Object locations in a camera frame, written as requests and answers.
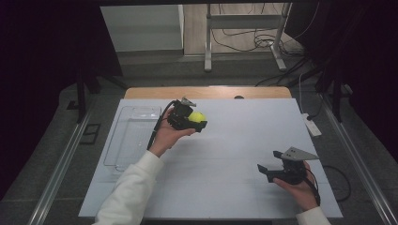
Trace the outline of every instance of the clear plastic container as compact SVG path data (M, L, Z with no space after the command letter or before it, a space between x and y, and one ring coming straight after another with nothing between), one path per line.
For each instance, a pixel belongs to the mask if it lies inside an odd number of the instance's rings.
M159 106L123 107L117 117L104 165L123 172L130 164L136 163L145 153L160 116Z

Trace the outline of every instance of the power strip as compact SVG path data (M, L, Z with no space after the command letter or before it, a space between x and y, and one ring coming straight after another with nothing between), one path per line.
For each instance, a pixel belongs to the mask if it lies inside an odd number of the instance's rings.
M305 126L307 126L307 129L310 132L311 136L316 137L322 135L321 131L318 129L314 121L308 120L307 117L307 113L302 114L302 119L304 120Z

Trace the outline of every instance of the person's left hand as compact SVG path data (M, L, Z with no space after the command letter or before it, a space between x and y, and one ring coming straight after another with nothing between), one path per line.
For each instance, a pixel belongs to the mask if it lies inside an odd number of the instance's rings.
M149 151L155 154L157 157L163 155L167 149L171 148L176 144L178 139L184 136L192 135L196 130L194 128L176 130L170 126L167 122L167 117L169 116L172 109L169 109L163 116L161 121L161 126L155 136L155 141L149 148Z
M307 179L310 180L311 183L314 183L314 177L309 172L311 170L310 165L304 161L304 166L307 169ZM287 190L287 192L295 198L296 202L304 212L318 206L313 191L304 181L298 185L290 185L281 179L274 178L273 182L279 187Z

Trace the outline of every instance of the metal rail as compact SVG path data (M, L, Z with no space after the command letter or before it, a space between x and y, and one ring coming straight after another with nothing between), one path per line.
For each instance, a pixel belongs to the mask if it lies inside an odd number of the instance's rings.
M349 159L357 171L362 184L368 191L368 194L370 195L378 214L380 215L381 219L383 219L384 224L397 225L398 222L394 212L391 209L389 201L382 192L380 186L377 184L376 180L374 180L372 177L372 174L360 156L360 151L358 151L356 145L350 139L343 123L339 123L336 117L333 115L329 99L327 97L322 97L321 95L320 97L324 99L323 104L325 106L328 118L332 123L333 128L336 130L336 133L339 136L339 139L342 142Z
M59 187L61 186L65 173L67 172L70 161L72 160L75 150L79 144L79 140L84 133L84 128L88 123L95 103L96 98L93 97L92 102L90 103L88 110L86 111L85 116L82 119L82 122L78 124L73 130L72 136L70 137L62 156L59 158L55 166L54 172L51 175L50 180L46 185L46 188L43 190L43 193L38 200L36 208L27 223L28 225L41 225L44 223L44 220L46 219L48 212L50 211L50 208L53 204L55 195L58 192Z

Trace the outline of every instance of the yellow ball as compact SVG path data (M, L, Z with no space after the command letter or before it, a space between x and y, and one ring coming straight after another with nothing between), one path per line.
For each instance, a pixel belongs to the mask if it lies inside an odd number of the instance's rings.
M188 116L188 119L195 123L200 123L202 121L206 121L206 117L203 114L201 114L200 112L192 112L190 114L190 116Z

